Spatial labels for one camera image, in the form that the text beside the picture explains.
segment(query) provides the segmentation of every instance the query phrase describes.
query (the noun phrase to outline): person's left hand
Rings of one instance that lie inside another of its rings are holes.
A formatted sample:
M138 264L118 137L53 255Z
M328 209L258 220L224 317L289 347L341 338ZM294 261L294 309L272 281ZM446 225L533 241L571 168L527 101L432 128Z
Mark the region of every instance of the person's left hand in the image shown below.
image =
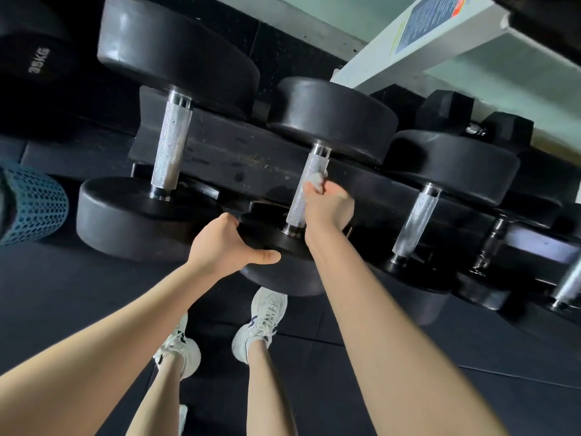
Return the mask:
M229 213L208 223L193 240L186 266L202 266L223 278L249 263L274 264L281 259L278 251L247 246L236 230L238 224L236 217Z

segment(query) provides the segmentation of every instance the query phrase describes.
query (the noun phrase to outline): blue perforated bin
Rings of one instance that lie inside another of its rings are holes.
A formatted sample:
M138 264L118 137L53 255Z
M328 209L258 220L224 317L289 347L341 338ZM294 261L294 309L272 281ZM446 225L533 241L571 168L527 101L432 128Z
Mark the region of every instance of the blue perforated bin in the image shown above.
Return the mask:
M0 159L0 183L4 194L0 246L38 240L54 233L67 218L69 199L53 178Z

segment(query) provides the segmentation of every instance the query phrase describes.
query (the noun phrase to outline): forearm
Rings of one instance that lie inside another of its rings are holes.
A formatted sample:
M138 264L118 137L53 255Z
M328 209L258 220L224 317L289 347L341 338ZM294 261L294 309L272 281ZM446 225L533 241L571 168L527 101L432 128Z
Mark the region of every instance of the forearm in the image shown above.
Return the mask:
M4 374L0 433L94 434L180 317L217 280L182 266L125 308Z
M312 230L307 242L378 435L506 434L341 232Z

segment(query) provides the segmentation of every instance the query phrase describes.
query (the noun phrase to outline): person's right arm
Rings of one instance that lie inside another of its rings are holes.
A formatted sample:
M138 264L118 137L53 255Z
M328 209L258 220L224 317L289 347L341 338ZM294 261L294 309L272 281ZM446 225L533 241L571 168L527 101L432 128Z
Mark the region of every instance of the person's right arm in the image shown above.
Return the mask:
M461 371L407 317L342 233L353 200L306 183L306 242L379 436L507 435Z

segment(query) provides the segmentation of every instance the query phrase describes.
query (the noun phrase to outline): person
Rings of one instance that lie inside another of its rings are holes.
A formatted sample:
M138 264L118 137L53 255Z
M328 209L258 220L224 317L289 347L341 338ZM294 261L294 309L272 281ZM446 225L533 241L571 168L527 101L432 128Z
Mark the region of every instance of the person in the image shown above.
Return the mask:
M410 321L342 234L353 199L330 181L322 192L305 183L304 193L305 241L376 433L507 435L458 367ZM179 381L200 362L198 347L184 335L184 314L221 278L249 263L280 259L276 251L245 245L237 226L234 216L222 214L195 238L188 261L144 295L2 375L0 434L96 433L152 354L159 373L127 434L177 434ZM251 322L232 342L234 355L250 370L249 435L297 433L268 355L286 305L285 296L261 288Z

